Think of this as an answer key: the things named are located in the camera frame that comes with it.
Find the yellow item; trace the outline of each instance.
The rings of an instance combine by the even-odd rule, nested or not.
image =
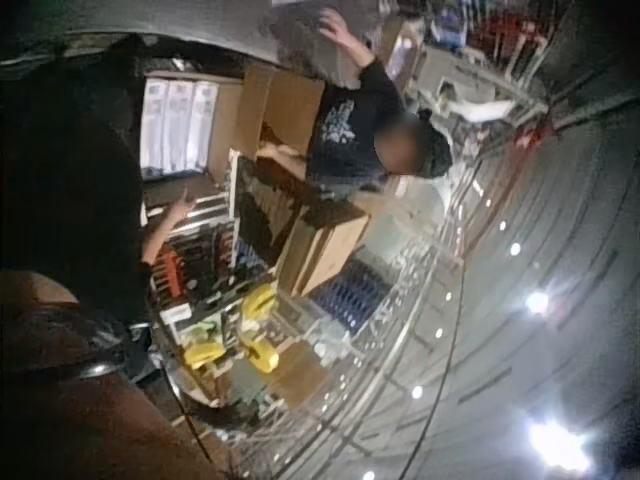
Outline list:
[[[266,338],[254,340],[241,332],[238,332],[238,338],[247,347],[249,361],[258,370],[264,373],[271,373],[278,366],[280,355],[278,355],[269,340]]]
[[[188,347],[184,352],[184,361],[191,368],[200,368],[207,362],[220,358],[227,351],[218,342],[199,343]]]
[[[269,315],[276,303],[276,291],[269,283],[256,288],[242,301],[242,316],[247,320],[260,321]]]

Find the white packaging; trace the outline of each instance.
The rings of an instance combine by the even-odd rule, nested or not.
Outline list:
[[[162,128],[164,174],[186,170],[186,147],[193,90],[193,82],[181,80],[169,82]]]
[[[140,168],[162,167],[162,128],[169,82],[158,78],[147,80],[144,89],[140,125]]]
[[[207,167],[209,139],[217,98],[217,83],[196,83],[187,139],[186,168],[188,170],[203,171]]]

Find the black cord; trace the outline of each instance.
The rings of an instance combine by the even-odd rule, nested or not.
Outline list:
[[[171,393],[171,396],[174,398],[174,400],[178,404],[180,413],[182,413],[182,415],[184,416],[184,419],[187,422],[187,425],[189,425],[189,430],[191,430],[191,434],[193,435],[193,438],[195,438],[196,442],[198,443],[198,446],[200,447],[200,450],[202,450],[202,453],[206,457],[207,461],[213,464],[213,460],[211,459],[209,452],[207,451],[204,444],[202,443],[202,440],[200,440],[200,437],[198,436],[198,432],[196,431],[196,427],[193,425],[193,421],[191,420],[191,415],[187,413],[187,410],[184,408],[182,401],[180,400],[178,395],[176,395],[176,392],[173,391],[173,384],[169,379],[169,373],[167,372],[167,367],[165,366],[164,362],[160,362],[160,365],[161,365],[160,369],[162,370],[162,376],[164,377],[164,381],[167,383],[167,387],[169,388],[169,392]]]
[[[451,363],[452,363],[452,359],[453,359],[453,352],[455,350],[456,340],[458,338],[458,327],[460,326],[460,317],[462,316],[462,301],[464,299],[464,277],[465,277],[466,271],[467,271],[467,267],[465,265],[465,266],[462,267],[462,278],[460,279],[460,302],[458,303],[458,312],[456,314],[456,325],[455,325],[455,327],[453,329],[453,338],[451,340],[451,348],[449,349],[449,356],[447,358],[447,364],[444,367],[444,373],[442,374],[442,380],[440,381],[440,386],[438,387],[438,393],[436,394],[435,401],[433,402],[433,408],[431,409],[431,412],[429,412],[429,417],[427,418],[424,426],[422,427],[422,431],[420,432],[420,437],[418,438],[418,441],[416,442],[416,446],[413,448],[413,451],[411,452],[411,455],[409,456],[409,460],[407,460],[406,465],[402,469],[402,473],[398,477],[398,480],[403,480],[406,477],[407,472],[409,471],[409,468],[411,468],[411,464],[415,460],[416,455],[420,451],[420,447],[422,447],[422,442],[424,442],[424,439],[427,436],[427,431],[429,430],[429,427],[431,426],[431,421],[433,420],[433,417],[435,416],[436,409],[438,408],[438,403],[440,403],[440,397],[442,396],[442,391],[444,390],[444,383],[447,380],[447,376],[449,374],[449,369],[451,368]]]

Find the graphic print on t-shirt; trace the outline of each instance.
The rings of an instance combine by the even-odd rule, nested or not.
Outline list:
[[[323,142],[350,143],[355,134],[351,131],[349,117],[353,111],[353,100],[347,100],[334,106],[322,123],[321,139]]]

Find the cable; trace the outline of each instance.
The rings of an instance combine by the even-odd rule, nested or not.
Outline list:
[[[160,370],[162,370],[162,377],[164,378],[164,381],[167,383],[167,387],[169,387],[169,392],[171,393],[171,396],[174,398],[174,400],[178,404],[180,413],[182,413],[182,415],[184,416],[184,419],[187,422],[187,425],[189,425],[189,430],[191,430],[191,434],[193,435],[193,438],[198,443],[198,446],[200,447],[200,450],[202,450],[202,453],[206,457],[207,461],[213,464],[213,460],[211,459],[209,452],[207,451],[204,444],[202,443],[202,440],[200,440],[200,437],[198,436],[198,432],[196,431],[196,427],[193,425],[191,416],[187,413],[187,410],[184,408],[184,405],[182,404],[182,401],[180,400],[178,395],[176,395],[176,392],[173,391],[173,384],[169,379],[169,373],[167,372],[167,367],[165,366],[164,361],[160,362],[160,366],[161,366]]]
[[[442,391],[444,390],[444,383],[447,380],[447,376],[449,374],[449,370],[451,368],[451,363],[452,363],[452,359],[453,359],[453,352],[455,350],[455,346],[456,346],[456,340],[458,338],[458,328],[460,327],[460,317],[462,316],[462,302],[464,300],[464,278],[465,278],[465,274],[467,272],[467,267],[466,264],[462,269],[462,278],[460,279],[460,301],[458,303],[458,311],[456,313],[456,325],[453,329],[453,338],[451,340],[451,348],[449,349],[449,357],[447,358],[447,364],[444,368],[444,373],[442,374],[442,380],[440,381],[440,386],[438,387],[438,393],[436,394],[436,398],[433,402],[433,408],[431,409],[431,413],[429,413],[429,418],[427,418],[424,427],[422,427],[422,431],[420,432],[420,437],[418,438],[418,441],[416,442],[416,446],[413,448],[413,451],[411,452],[411,455],[409,456],[409,460],[407,460],[406,465],[404,466],[404,468],[402,469],[402,473],[400,473],[400,476],[398,477],[398,480],[403,480],[406,475],[407,472],[409,471],[409,468],[411,468],[411,465],[413,463],[413,461],[416,458],[416,455],[418,454],[418,451],[420,450],[420,447],[422,446],[422,442],[424,441],[425,437],[427,436],[427,431],[429,430],[429,427],[431,426],[431,421],[433,420],[433,417],[435,416],[436,413],[436,409],[438,408],[438,404],[440,403],[440,397],[442,396]]]

